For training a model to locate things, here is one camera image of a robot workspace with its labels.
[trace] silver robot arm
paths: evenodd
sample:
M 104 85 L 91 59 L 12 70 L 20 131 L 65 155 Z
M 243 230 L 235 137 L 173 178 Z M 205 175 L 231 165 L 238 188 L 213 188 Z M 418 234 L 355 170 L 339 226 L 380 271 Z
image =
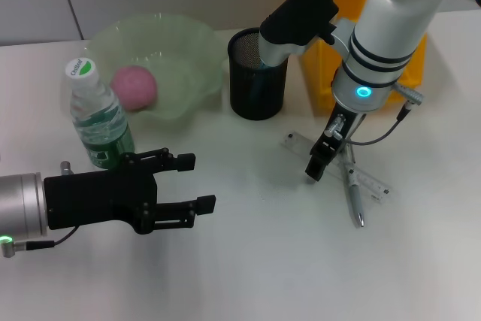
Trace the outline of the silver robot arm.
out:
M 319 22 L 318 35 L 310 31 L 299 14 L 292 14 L 293 10 L 298 9 L 289 4 L 294 1 L 303 3 L 305 8 L 318 9 L 314 13 L 318 19 L 308 12 L 302 14 L 310 17 L 307 25 L 312 19 Z M 306 169 L 310 177 L 320 180 L 325 167 L 344 145 L 354 144 L 349 139 L 359 122 L 366 114 L 379 110 L 391 91 L 399 92 L 407 100 L 394 127 L 410 112 L 413 104 L 422 103 L 422 95 L 400 85 L 398 79 L 441 2 L 442 0 L 367 0 L 357 24 L 341 19 L 332 26 L 329 20 L 337 13 L 337 7 L 333 7 L 329 0 L 287 0 L 261 24 L 259 55 L 268 66 L 280 64 L 290 53 L 303 53 L 319 38 L 333 46 L 343 58 L 332 83 L 336 105 L 325 131 L 311 150 L 311 160 Z M 318 15 L 320 8 L 324 10 L 324 17 Z M 284 20 L 282 24 L 280 14 L 295 21 Z M 298 37 L 302 41 L 296 37 L 280 37 L 274 31 L 299 33 L 298 29 L 291 30 L 290 26 L 302 29 L 304 37 Z M 358 145 L 373 144 L 381 139 L 383 138 Z

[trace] yellow bin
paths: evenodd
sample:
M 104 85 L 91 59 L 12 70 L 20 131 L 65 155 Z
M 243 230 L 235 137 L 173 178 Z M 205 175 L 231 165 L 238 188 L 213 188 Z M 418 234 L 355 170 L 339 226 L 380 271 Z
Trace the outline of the yellow bin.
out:
M 357 22 L 366 0 L 334 0 L 339 7 L 337 18 L 348 18 Z M 413 58 L 407 65 L 400 82 L 409 87 L 417 87 L 422 82 L 422 69 L 426 50 L 426 36 L 422 39 Z M 331 94 L 331 82 L 341 63 L 337 52 L 323 41 L 317 41 L 302 57 L 304 78 L 310 94 L 311 104 L 316 113 L 326 114 L 334 107 Z M 402 101 L 403 98 L 393 92 L 388 103 Z

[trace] pen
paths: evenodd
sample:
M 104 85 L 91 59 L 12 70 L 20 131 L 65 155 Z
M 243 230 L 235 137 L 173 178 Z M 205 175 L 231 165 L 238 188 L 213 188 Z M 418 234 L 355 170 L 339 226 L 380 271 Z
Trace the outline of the pen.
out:
M 364 211 L 362 209 L 361 190 L 359 182 L 352 167 L 355 163 L 354 152 L 352 146 L 346 144 L 343 150 L 344 168 L 346 170 L 348 196 L 352 205 L 355 221 L 360 227 L 364 227 Z

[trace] plastic bottle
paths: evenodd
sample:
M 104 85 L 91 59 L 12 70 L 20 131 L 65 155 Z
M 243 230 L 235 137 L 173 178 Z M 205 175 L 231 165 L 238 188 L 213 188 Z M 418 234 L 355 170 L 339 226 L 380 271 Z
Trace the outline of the plastic bottle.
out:
M 93 165 L 110 169 L 122 153 L 135 146 L 119 99 L 100 81 L 95 63 L 77 58 L 67 64 L 65 74 L 72 89 L 70 113 Z

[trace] translucent bowl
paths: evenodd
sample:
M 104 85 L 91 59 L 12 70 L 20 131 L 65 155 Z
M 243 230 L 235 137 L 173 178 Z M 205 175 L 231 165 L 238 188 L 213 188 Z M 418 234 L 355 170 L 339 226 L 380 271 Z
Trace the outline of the translucent bowl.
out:
M 197 20 L 170 14 L 139 14 L 102 30 L 85 54 L 110 83 L 127 65 L 147 68 L 157 82 L 157 102 L 143 109 L 159 118 L 178 118 L 222 87 L 225 44 Z

